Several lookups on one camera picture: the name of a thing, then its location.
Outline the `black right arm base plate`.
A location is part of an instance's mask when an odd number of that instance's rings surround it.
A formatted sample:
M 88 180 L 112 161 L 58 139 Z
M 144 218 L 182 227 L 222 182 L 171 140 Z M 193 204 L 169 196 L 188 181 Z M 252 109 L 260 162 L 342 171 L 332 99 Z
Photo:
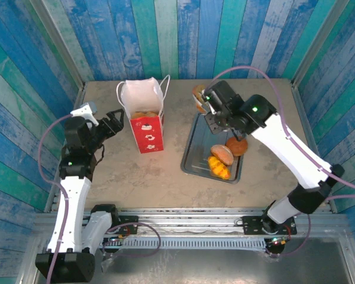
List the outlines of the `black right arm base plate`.
M 297 227 L 294 217 L 278 224 L 262 216 L 243 216 L 241 218 L 245 235 L 296 235 Z

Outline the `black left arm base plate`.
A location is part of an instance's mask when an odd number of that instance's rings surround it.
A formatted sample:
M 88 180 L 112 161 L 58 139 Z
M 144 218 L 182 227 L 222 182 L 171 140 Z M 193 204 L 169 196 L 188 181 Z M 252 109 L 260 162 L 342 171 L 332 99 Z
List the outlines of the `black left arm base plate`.
M 117 219 L 112 221 L 110 228 L 115 227 L 116 225 L 125 224 L 121 228 L 111 231 L 109 234 L 124 235 L 128 236 L 131 234 L 137 233 L 137 225 L 134 225 L 134 222 L 138 222 L 139 217 L 136 215 L 120 215 Z

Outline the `metal baking tray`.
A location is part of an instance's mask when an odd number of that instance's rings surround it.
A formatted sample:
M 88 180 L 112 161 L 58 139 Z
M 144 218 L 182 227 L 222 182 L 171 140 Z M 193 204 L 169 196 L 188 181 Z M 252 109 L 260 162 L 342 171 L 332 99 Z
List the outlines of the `metal baking tray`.
M 215 176 L 210 171 L 208 164 L 208 157 L 211 156 L 211 147 L 215 144 L 225 144 L 231 137 L 233 137 L 231 132 L 221 132 L 213 135 L 206 124 L 204 115 L 198 112 L 193 119 L 180 168 L 190 175 L 229 184 L 238 183 L 241 177 L 242 157 L 236 157 L 234 163 L 228 166 L 230 171 L 228 180 Z

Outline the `metal corner profile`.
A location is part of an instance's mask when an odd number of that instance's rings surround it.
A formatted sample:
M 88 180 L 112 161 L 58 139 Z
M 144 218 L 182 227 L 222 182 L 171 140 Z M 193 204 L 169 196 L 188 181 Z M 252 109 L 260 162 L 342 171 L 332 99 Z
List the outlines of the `metal corner profile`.
M 314 38 L 311 44 L 307 48 L 299 66 L 297 67 L 295 74 L 292 76 L 291 84 L 294 88 L 297 88 L 302 82 L 305 74 L 307 73 L 310 65 L 314 61 L 315 57 L 319 53 L 325 40 L 329 36 L 331 30 L 335 26 L 341 13 L 344 11 L 349 0 L 329 0 L 330 8 L 322 20 L 317 31 L 314 34 Z
M 54 23 L 51 14 L 49 13 L 44 0 L 30 0 L 31 5 L 35 9 L 38 17 L 43 23 L 47 33 L 53 41 L 56 49 L 60 53 L 68 71 L 71 74 L 72 79 L 75 81 L 79 89 L 84 87 L 84 82 L 79 74 L 79 71 L 71 57 L 67 45 L 62 38 L 62 34 L 57 29 L 57 25 Z

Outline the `red white paper gift bag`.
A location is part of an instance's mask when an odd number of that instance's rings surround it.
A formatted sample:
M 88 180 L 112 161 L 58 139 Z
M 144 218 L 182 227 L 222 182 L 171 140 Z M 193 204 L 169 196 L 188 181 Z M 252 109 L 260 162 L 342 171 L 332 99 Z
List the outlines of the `red white paper gift bag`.
M 169 83 L 170 76 L 166 75 L 161 82 L 150 78 L 125 80 L 117 85 L 117 100 L 125 110 L 140 153 L 164 150 L 164 100 Z M 135 112 L 149 111 L 156 112 L 159 116 L 131 119 Z

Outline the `yellow striped fake bread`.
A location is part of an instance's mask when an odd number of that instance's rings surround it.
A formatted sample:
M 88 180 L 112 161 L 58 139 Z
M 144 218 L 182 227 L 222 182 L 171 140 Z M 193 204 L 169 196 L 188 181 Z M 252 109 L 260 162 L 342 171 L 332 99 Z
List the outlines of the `yellow striped fake bread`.
M 230 170 L 227 166 L 215 156 L 208 157 L 208 165 L 210 171 L 218 178 L 228 180 L 231 176 Z

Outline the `clear plastic bag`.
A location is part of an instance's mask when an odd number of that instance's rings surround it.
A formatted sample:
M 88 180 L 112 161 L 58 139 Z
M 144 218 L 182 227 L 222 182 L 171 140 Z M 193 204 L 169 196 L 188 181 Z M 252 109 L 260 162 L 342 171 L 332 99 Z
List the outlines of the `clear plastic bag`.
M 109 272 L 114 267 L 121 264 L 123 261 L 123 254 L 125 250 L 118 250 L 116 252 L 104 253 L 101 261 L 101 271 L 103 273 Z

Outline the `orange fake donut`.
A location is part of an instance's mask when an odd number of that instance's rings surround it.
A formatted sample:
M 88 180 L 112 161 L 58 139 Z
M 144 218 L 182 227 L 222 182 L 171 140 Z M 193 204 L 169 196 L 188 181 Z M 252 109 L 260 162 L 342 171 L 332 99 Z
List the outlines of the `orange fake donut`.
M 197 110 L 201 113 L 206 115 L 208 113 L 206 104 L 204 100 L 202 99 L 202 92 L 204 91 L 205 86 L 204 85 L 196 85 L 192 89 L 192 96 L 195 101 L 195 105 Z

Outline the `orange sugared oval fake bread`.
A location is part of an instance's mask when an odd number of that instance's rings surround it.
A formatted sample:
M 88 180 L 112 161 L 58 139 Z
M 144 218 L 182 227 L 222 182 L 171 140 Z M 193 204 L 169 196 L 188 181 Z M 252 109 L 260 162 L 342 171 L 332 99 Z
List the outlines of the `orange sugared oval fake bread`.
M 211 153 L 218 160 L 227 166 L 231 166 L 234 162 L 234 156 L 231 150 L 222 144 L 216 144 L 211 147 Z

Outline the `aluminium rail frame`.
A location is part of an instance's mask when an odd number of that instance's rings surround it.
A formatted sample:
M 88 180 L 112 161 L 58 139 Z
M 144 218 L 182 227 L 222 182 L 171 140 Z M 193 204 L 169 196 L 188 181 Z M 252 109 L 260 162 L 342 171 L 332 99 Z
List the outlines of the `aluminium rail frame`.
M 138 221 L 153 227 L 161 237 L 242 237 L 243 227 L 236 226 L 243 216 L 261 215 L 261 208 L 139 208 L 120 209 L 120 216 L 138 216 Z M 323 206 L 311 219 L 295 218 L 297 234 L 293 238 L 336 238 L 350 235 L 344 214 L 333 214 Z

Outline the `brown round fake bun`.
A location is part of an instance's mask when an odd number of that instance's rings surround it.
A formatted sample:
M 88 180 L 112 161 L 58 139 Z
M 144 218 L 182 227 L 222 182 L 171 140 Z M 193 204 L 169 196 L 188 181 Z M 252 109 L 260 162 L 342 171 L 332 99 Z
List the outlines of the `brown round fake bun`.
M 247 151 L 248 142 L 246 138 L 238 141 L 235 137 L 231 137 L 227 140 L 225 146 L 230 149 L 234 157 L 240 157 Z

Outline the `steel sheet panel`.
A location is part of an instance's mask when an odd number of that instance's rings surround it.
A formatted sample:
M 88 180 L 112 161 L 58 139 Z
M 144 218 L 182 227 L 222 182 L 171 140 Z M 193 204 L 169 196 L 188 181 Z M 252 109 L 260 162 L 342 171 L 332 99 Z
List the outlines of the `steel sheet panel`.
M 337 243 L 319 240 L 277 259 L 255 251 L 162 250 L 145 259 L 119 257 L 106 271 L 97 254 L 92 280 L 78 284 L 355 284 L 355 266 Z

